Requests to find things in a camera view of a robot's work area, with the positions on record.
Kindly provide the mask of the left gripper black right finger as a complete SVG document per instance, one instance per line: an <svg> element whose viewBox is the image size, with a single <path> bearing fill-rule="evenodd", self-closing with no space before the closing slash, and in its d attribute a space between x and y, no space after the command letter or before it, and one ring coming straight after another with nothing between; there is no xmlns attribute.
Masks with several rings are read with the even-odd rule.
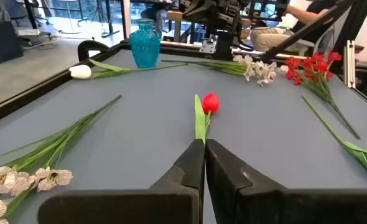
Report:
<svg viewBox="0 0 367 224"><path fill-rule="evenodd" d="M206 141L217 224L367 224L367 190L288 189L218 141Z"/></svg>

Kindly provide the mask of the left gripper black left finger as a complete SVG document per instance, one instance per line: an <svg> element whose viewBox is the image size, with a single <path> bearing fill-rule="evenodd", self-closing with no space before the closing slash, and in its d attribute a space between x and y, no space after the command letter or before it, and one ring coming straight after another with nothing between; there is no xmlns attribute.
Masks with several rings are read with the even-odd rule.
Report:
<svg viewBox="0 0 367 224"><path fill-rule="evenodd" d="M189 147L148 189L73 190L47 199L39 224L201 224L205 145Z"/></svg>

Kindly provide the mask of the red tulip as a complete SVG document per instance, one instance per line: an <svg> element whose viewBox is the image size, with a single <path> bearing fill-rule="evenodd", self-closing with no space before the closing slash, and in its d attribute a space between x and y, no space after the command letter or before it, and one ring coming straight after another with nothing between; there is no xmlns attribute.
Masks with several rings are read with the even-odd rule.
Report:
<svg viewBox="0 0 367 224"><path fill-rule="evenodd" d="M219 109L220 102L217 94L210 92L203 100L195 95L195 139L201 139L205 144L211 116L217 113Z"/></svg>
<svg viewBox="0 0 367 224"><path fill-rule="evenodd" d="M367 170L367 150L362 149L359 146L352 144L351 142L344 141L328 124L323 116L317 111L313 104L309 101L309 99L302 95L305 102L310 106L311 110L318 116L321 122L325 125L325 127L330 131L330 133L334 136L334 138L341 144L344 150L349 153L353 158L355 158L366 170Z"/></svg>

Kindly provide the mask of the white flower spray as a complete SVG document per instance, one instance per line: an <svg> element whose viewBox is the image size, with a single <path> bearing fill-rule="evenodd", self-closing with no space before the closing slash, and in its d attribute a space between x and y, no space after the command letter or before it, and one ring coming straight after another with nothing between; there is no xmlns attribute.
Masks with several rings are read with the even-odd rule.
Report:
<svg viewBox="0 0 367 224"><path fill-rule="evenodd" d="M166 60L166 62L201 65L230 75L244 76L247 82L253 77L257 79L257 83L261 86L272 83L277 70L276 62L271 64L262 61L255 62L249 55L234 56L232 62L187 62L177 60Z"/></svg>
<svg viewBox="0 0 367 224"><path fill-rule="evenodd" d="M32 192L45 192L68 185L73 172L58 169L64 152L112 105L121 99L118 95L94 112L80 118L72 125L43 139L0 155L29 148L30 150L0 166L0 224L9 224L7 217Z"/></svg>

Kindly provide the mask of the red flower spray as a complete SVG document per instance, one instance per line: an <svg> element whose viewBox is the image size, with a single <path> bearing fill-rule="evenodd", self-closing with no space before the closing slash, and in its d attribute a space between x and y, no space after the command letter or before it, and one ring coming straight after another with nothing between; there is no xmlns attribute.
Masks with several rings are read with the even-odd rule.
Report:
<svg viewBox="0 0 367 224"><path fill-rule="evenodd" d="M287 66L285 76L288 80L292 81L294 85L304 86L326 104L330 105L348 126L355 138L361 139L360 135L355 131L354 127L345 118L340 108L335 103L328 85L328 81L333 77L330 66L334 61L340 61L341 59L342 55L338 52L330 53L327 59L320 53L314 53L311 57L307 57L303 60L289 57L285 61Z"/></svg>

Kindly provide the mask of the white tulip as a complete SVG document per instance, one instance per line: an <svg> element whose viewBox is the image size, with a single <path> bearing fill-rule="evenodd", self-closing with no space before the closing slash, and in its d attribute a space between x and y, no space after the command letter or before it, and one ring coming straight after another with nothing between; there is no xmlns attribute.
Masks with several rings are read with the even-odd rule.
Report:
<svg viewBox="0 0 367 224"><path fill-rule="evenodd" d="M114 65L109 65L106 63L97 62L96 60L90 59L90 62L96 67L102 68L103 70L93 72L88 65L77 65L70 67L68 70L70 72L70 76L75 79L97 79L97 78L108 78L108 77L116 77L120 75L125 75L132 72L145 72L151 70L160 70L165 68L174 68L184 66L185 64L178 65L169 65L169 66L161 66L161 67L153 67L153 68L125 68L118 67Z"/></svg>

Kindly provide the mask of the blue glass vase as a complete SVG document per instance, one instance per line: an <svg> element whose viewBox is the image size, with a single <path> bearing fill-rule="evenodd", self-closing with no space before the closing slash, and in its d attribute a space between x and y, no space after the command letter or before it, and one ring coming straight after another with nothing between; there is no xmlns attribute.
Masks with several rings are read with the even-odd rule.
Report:
<svg viewBox="0 0 367 224"><path fill-rule="evenodd" d="M159 56L160 36L153 29L153 20L138 19L138 30L130 34L132 55L138 68L153 68Z"/></svg>

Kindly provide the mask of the blue-grey table mat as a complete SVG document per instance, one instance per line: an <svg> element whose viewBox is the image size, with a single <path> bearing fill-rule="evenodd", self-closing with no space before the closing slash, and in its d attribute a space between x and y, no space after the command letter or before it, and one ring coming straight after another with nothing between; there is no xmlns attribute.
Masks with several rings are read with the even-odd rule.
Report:
<svg viewBox="0 0 367 224"><path fill-rule="evenodd" d="M68 190L144 189L153 184L195 137L194 98L216 93L219 111L208 137L250 166L292 189L367 189L367 170L337 137L367 150L367 101L339 78L330 91L354 137L341 119L314 94L277 73L268 85L188 65L111 78L70 80L0 119L0 165L11 151L73 124L109 101L105 114L59 162L72 182L29 195L10 224L37 224L49 197Z"/></svg>

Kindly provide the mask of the person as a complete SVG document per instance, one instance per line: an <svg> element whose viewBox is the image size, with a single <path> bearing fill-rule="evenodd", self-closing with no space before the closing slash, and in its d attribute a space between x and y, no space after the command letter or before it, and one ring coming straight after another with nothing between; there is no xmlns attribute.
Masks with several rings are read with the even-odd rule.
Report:
<svg viewBox="0 0 367 224"><path fill-rule="evenodd" d="M296 32L300 31L303 27L325 14L329 9L336 5L337 1L338 0L312 0L312 3L309 4L306 10L288 5L285 13L291 14L297 19L294 27L286 30L276 27L267 29L253 29L250 32L250 38L251 42L253 43L254 50L267 52L272 47L278 46ZM333 22L330 19L328 22L325 22L312 32L309 32L307 35L303 36L301 39L316 43L316 41L331 26L332 23ZM298 52L300 48L301 45L296 42L285 50L289 52Z"/></svg>

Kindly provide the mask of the silver aluminium profile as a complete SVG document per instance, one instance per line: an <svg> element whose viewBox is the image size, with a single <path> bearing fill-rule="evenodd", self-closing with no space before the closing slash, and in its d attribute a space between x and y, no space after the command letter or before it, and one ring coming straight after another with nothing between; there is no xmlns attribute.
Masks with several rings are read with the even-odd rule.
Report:
<svg viewBox="0 0 367 224"><path fill-rule="evenodd" d="M344 83L348 88L356 88L355 75L355 43L353 40L347 40L344 48L343 71Z"/></svg>

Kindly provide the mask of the black curved clamp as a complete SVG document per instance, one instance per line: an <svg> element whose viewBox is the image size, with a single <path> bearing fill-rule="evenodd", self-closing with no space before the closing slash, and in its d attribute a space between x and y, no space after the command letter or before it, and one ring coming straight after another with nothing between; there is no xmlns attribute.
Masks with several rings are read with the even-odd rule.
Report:
<svg viewBox="0 0 367 224"><path fill-rule="evenodd" d="M78 61L81 62L83 60L88 59L89 51L97 50L100 52L108 52L109 47L101 42L97 42L94 40L85 40L81 42L77 47Z"/></svg>

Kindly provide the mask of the black perforated box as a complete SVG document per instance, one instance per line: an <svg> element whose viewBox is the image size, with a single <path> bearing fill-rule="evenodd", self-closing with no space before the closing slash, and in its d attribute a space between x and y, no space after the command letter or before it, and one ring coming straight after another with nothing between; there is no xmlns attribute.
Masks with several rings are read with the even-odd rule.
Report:
<svg viewBox="0 0 367 224"><path fill-rule="evenodd" d="M12 22L0 21L0 63L23 56Z"/></svg>

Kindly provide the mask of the black table frame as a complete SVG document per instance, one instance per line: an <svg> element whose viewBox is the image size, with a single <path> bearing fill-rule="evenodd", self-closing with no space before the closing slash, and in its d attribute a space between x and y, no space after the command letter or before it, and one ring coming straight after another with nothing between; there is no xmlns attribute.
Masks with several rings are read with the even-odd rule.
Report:
<svg viewBox="0 0 367 224"><path fill-rule="evenodd" d="M199 62L212 61L212 57L185 47L165 46L159 56L160 67L184 64L166 60ZM129 132L186 133L194 127L195 95L210 92L220 99L220 110L211 119L212 134L318 126L318 116L302 95L335 128L345 129L336 112L282 75L271 85L259 86L241 77L186 63L94 80L74 80L64 70L1 104L0 131L47 134L121 95L101 118L100 127Z"/></svg>

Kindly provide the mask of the black diagonal frame strut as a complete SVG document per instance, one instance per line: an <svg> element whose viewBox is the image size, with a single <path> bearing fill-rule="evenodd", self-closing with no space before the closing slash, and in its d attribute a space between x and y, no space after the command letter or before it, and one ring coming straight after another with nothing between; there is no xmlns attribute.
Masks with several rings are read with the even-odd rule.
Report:
<svg viewBox="0 0 367 224"><path fill-rule="evenodd" d="M289 37L281 44L276 47L272 47L267 52L260 54L258 57L263 62L267 62L270 59L274 58L277 54L284 51L286 48L290 47L292 44L296 43L298 40L303 38L303 36L309 34L316 28L324 25L324 23L328 22L336 22L345 11L350 8L357 0L342 0L329 9L325 14L321 15L318 19L314 20L310 24L307 24L305 27L301 28L298 32L296 32L293 36Z"/></svg>

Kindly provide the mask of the black upright frame post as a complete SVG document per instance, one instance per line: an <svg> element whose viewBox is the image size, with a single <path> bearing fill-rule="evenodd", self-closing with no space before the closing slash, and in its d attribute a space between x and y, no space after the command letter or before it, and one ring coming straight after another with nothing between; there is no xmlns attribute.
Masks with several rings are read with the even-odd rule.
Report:
<svg viewBox="0 0 367 224"><path fill-rule="evenodd" d="M344 5L343 7L340 6L338 11L341 13L340 15L346 12L347 9L350 10L332 50L342 54L347 40L356 39L361 26L366 19L367 0L341 0L340 4Z"/></svg>

